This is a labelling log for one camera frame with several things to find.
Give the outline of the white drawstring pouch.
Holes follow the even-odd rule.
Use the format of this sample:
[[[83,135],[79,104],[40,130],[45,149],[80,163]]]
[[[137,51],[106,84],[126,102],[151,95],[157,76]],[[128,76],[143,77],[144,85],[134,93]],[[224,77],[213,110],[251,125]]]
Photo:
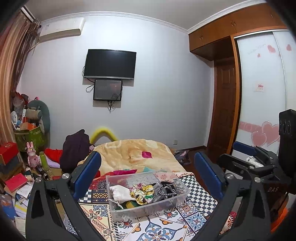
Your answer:
[[[135,201],[135,198],[130,195],[130,190],[125,186],[114,185],[110,186],[109,190],[111,191],[111,199],[119,204],[127,201]]]

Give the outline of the clear plastic storage box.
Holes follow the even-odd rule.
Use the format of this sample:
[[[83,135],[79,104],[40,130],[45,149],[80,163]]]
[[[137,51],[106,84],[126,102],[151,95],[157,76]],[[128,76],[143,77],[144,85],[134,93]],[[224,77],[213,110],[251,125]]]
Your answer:
[[[185,202],[189,188],[165,170],[107,176],[110,214],[115,221],[171,209]]]

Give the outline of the floral fabric scrunchie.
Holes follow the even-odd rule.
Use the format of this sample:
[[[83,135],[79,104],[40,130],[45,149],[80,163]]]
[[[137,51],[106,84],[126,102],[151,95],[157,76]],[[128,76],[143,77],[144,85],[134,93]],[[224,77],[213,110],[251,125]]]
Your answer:
[[[152,202],[153,194],[153,185],[144,185],[139,183],[137,185],[133,185],[133,187],[130,189],[131,197],[135,198],[135,201],[139,205],[150,204]]]

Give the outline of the green knitted cloth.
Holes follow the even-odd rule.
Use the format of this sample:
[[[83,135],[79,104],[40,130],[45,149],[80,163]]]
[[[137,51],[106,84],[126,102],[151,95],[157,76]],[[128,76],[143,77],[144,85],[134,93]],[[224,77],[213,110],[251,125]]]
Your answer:
[[[121,204],[116,205],[116,210],[123,210],[123,209],[131,209],[131,208],[136,208],[139,207],[139,204],[136,201],[127,201],[123,202]]]

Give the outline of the black speaker box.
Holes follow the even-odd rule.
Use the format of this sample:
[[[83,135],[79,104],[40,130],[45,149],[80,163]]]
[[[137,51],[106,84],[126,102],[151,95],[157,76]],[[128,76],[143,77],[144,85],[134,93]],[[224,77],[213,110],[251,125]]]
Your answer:
[[[279,113],[280,149],[278,161],[282,169],[295,166],[295,110],[288,109]]]

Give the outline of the green bottle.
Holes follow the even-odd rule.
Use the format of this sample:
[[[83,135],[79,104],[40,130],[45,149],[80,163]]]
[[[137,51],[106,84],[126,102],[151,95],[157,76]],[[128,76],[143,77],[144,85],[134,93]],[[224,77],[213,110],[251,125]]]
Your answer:
[[[47,158],[46,158],[46,155],[43,151],[41,151],[39,153],[39,157],[40,157],[40,161],[41,161],[41,164],[42,164],[42,168],[44,171],[49,171],[49,166],[48,166],[48,163],[47,163]]]

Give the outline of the pink rabbit figurine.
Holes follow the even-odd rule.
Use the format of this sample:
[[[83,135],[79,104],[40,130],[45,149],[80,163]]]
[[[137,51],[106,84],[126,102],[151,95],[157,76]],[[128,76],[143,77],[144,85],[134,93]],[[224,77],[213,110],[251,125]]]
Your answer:
[[[31,168],[36,168],[40,164],[40,158],[36,154],[33,142],[27,142],[28,165]]]

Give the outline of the red cushion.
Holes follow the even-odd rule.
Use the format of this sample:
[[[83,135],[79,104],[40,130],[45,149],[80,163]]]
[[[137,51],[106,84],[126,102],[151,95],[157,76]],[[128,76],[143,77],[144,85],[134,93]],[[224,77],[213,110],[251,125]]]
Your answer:
[[[63,150],[46,148],[44,153],[51,161],[59,164]]]

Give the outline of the red gift box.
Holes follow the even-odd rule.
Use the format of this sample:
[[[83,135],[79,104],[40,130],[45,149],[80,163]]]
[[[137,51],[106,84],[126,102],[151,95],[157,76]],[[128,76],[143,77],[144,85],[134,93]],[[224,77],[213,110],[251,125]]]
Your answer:
[[[0,147],[1,164],[8,164],[19,153],[18,146],[14,142],[7,142]]]

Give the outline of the green cardboard box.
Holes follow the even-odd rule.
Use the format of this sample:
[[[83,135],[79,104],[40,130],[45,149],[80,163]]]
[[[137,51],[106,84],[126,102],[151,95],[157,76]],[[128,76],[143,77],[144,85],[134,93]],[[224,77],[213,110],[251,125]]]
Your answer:
[[[27,151],[27,142],[33,142],[34,148],[37,151],[47,143],[46,135],[41,132],[40,127],[32,130],[14,131],[18,149],[21,152]]]

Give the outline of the white sliding wardrobe door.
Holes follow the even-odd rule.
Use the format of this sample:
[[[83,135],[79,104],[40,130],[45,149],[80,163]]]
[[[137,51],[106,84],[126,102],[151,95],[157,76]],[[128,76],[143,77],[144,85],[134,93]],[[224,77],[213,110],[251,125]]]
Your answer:
[[[288,30],[235,38],[241,76],[236,140],[278,153],[279,113],[295,109],[295,39]]]

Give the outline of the yellow fuzzy hoop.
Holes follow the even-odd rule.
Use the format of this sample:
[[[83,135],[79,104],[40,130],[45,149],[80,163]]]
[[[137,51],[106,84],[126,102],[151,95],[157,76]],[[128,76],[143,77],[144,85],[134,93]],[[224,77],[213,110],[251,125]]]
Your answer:
[[[106,136],[109,138],[110,141],[114,142],[117,141],[118,138],[115,136],[115,134],[108,128],[106,127],[100,127],[97,128],[93,134],[90,137],[90,143],[95,144],[99,138]]]

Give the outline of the wooden overhead cabinet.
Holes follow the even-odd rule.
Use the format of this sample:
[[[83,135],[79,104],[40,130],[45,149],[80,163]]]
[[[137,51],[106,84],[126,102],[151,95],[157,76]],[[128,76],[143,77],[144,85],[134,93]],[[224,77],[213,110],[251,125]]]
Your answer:
[[[214,20],[189,34],[190,52],[209,61],[234,55],[231,36],[256,30],[286,29],[268,4],[248,6]]]

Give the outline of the striped brown curtain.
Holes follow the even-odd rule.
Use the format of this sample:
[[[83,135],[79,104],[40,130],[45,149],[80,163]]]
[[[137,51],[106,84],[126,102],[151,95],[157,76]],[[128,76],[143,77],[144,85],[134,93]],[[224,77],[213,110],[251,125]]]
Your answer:
[[[1,144],[15,140],[11,123],[13,97],[40,21],[19,11],[1,33]]]

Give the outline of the wall mounted black television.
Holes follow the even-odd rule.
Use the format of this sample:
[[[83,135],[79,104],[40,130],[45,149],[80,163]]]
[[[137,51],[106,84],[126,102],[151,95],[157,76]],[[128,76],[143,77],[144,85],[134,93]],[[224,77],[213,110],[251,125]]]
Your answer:
[[[136,58],[137,54],[131,51],[89,49],[83,76],[133,80]]]

